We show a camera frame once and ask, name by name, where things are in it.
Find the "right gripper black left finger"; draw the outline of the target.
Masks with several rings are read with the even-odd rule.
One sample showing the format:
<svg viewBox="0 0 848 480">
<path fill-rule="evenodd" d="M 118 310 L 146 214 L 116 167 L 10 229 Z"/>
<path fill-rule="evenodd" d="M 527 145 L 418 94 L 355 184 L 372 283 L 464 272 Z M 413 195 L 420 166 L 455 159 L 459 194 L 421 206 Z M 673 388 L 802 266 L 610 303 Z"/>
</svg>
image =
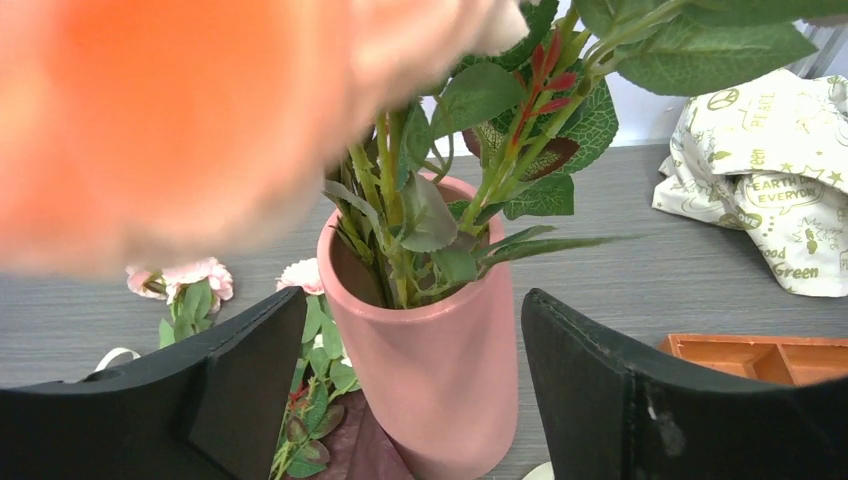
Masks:
<svg viewBox="0 0 848 480">
<path fill-rule="evenodd" d="M 76 383 L 1 393 L 5 479 L 265 479 L 301 350 L 304 292 Z"/>
</svg>

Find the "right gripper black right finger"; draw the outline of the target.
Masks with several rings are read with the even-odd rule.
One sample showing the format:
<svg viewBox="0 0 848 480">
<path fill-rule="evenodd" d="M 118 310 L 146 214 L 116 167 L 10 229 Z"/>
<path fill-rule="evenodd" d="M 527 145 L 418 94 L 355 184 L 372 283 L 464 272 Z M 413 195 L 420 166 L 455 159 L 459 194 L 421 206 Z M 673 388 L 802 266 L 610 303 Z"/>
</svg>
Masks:
<svg viewBox="0 0 848 480">
<path fill-rule="evenodd" d="M 521 328 L 557 479 L 843 479 L 847 382 L 786 385 L 677 358 L 547 292 Z"/>
</svg>

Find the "short cream ribbon strip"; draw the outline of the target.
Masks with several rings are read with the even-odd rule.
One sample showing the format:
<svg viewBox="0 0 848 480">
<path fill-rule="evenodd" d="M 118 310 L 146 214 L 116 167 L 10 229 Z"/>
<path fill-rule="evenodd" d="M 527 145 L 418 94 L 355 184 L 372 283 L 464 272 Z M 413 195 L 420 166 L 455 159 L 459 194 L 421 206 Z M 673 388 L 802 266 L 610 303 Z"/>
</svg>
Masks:
<svg viewBox="0 0 848 480">
<path fill-rule="evenodd" d="M 117 360 L 133 361 L 137 360 L 141 355 L 132 349 L 125 347 L 115 347 L 109 350 L 97 363 L 94 371 L 100 372 L 112 366 Z"/>
</svg>

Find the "dark red wrapping paper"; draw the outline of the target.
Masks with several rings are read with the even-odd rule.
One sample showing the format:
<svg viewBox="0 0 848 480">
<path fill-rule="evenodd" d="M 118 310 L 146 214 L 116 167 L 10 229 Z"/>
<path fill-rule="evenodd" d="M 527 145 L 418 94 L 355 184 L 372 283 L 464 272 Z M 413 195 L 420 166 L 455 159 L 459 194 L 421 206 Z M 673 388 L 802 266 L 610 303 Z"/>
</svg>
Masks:
<svg viewBox="0 0 848 480">
<path fill-rule="evenodd" d="M 364 394 L 356 391 L 334 401 L 345 407 L 341 424 L 321 442 L 330 453 L 320 480 L 413 480 L 391 438 L 376 421 Z"/>
</svg>

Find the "green leafy stem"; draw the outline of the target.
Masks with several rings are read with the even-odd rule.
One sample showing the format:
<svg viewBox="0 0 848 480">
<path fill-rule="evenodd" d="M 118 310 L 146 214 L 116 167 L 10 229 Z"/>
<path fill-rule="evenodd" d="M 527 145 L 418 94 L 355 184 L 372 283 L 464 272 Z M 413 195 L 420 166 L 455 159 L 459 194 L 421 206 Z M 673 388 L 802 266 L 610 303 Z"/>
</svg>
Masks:
<svg viewBox="0 0 848 480">
<path fill-rule="evenodd" d="M 324 194 L 341 215 L 336 233 L 373 283 L 369 301 L 387 309 L 440 301 L 483 279 L 498 264 L 615 240 L 552 238 L 550 225 L 528 227 L 502 240 L 496 239 L 493 225 L 487 225 L 487 236 L 477 237 L 457 223 L 468 202 L 446 201 L 438 185 L 419 174 L 410 175 L 399 192 L 402 214 L 395 225 L 340 182 L 326 181 Z"/>
</svg>

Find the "peach double rose stem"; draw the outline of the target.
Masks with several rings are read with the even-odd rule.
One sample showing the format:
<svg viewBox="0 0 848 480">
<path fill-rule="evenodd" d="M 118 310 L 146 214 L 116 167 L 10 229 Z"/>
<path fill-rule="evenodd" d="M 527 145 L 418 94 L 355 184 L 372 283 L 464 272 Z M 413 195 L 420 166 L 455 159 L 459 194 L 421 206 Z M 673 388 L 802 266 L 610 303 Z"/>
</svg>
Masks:
<svg viewBox="0 0 848 480">
<path fill-rule="evenodd" d="M 1 268 L 277 241 L 377 114 L 528 33 L 516 1 L 5 1 Z"/>
</svg>

